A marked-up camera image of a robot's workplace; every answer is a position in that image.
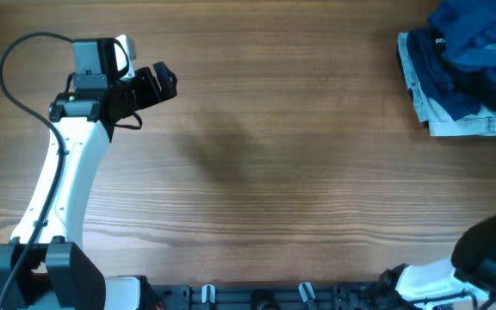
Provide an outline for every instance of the wooden tabletop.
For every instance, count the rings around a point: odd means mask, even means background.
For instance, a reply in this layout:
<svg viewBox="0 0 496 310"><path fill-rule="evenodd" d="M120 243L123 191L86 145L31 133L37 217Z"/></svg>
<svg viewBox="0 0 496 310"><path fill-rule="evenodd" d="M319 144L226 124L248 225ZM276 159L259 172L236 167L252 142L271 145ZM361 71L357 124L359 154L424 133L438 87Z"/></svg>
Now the wooden tabletop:
<svg viewBox="0 0 496 310"><path fill-rule="evenodd" d="M373 280L450 255L496 213L496 138L430 138L395 59L413 0L0 1L0 57L22 34L129 34L179 96L117 130L96 175L84 250L107 276L154 284ZM11 92L47 114L70 45L9 57ZM0 90L0 243L26 210L48 131Z"/></svg>

